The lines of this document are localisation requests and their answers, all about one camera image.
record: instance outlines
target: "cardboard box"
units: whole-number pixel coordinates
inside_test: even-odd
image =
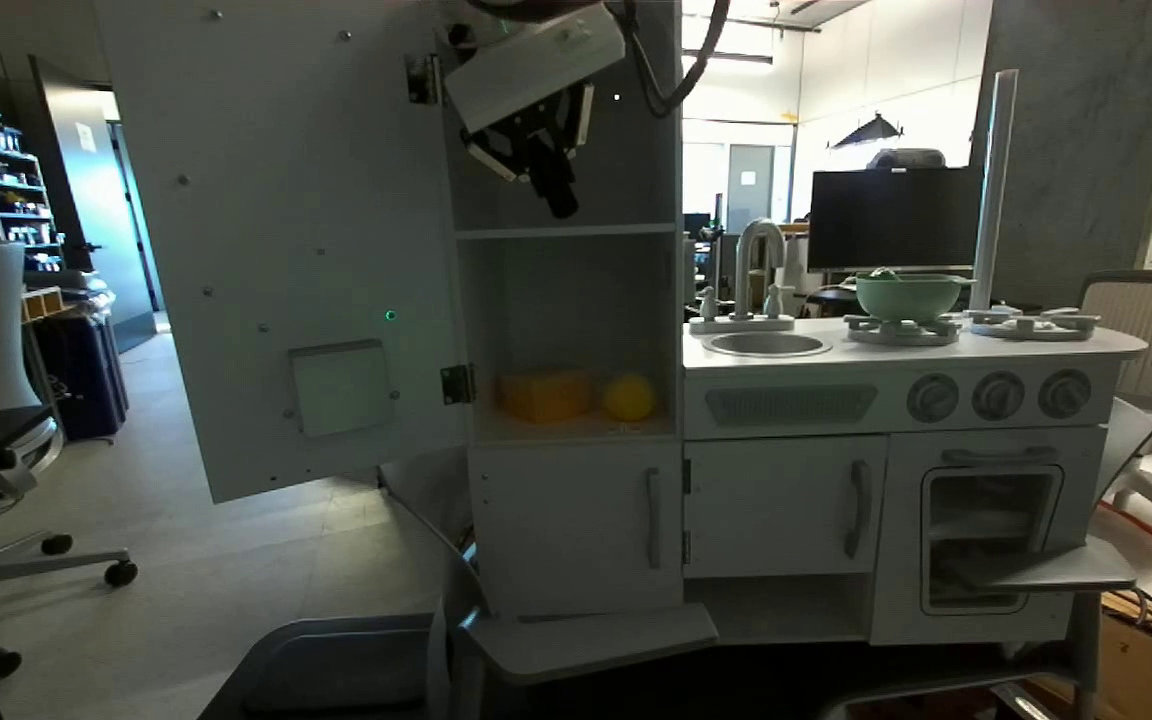
[[[1034,700],[1055,714],[1072,708],[1066,681],[1033,681]],[[1101,687],[1097,720],[1152,720],[1152,605],[1101,594]]]

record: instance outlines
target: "gray floor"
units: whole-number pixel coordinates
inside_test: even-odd
[[[70,442],[0,518],[0,544],[64,527],[78,549],[132,549],[140,578],[122,591],[98,571],[0,584],[0,644],[24,653],[0,682],[6,720],[189,720],[277,622],[431,605],[428,549],[373,487],[314,478],[214,509],[173,338],[128,352],[122,373],[128,427]],[[1152,544],[1117,518],[1101,532],[1152,588]]]

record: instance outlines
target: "computer monitor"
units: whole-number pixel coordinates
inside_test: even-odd
[[[808,267],[973,264],[978,180],[969,168],[816,173]]]

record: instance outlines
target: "toy kitchen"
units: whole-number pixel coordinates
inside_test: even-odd
[[[1117,366],[1142,342],[986,306],[1006,102],[976,315],[926,288],[914,315],[786,320],[768,300],[685,320],[678,116],[641,95],[607,9],[448,66],[428,54],[442,24],[428,3],[104,0],[214,499],[377,462],[425,474],[418,457],[451,453],[428,482],[466,497],[448,532],[479,584],[464,629],[519,672],[537,655],[514,660],[514,629],[581,655],[537,663],[597,666],[645,655],[624,644],[659,616],[685,616],[687,647],[1066,630],[1075,578],[978,571],[1085,549]],[[641,0],[637,24],[637,54],[673,66],[678,3]],[[551,390],[537,366],[627,383],[599,410],[581,373]],[[569,619],[616,635],[545,635]]]

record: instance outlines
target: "oven door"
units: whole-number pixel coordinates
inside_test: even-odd
[[[1085,544],[1101,432],[898,435],[886,457],[875,644],[1059,640],[1072,591],[978,591],[955,567]]]

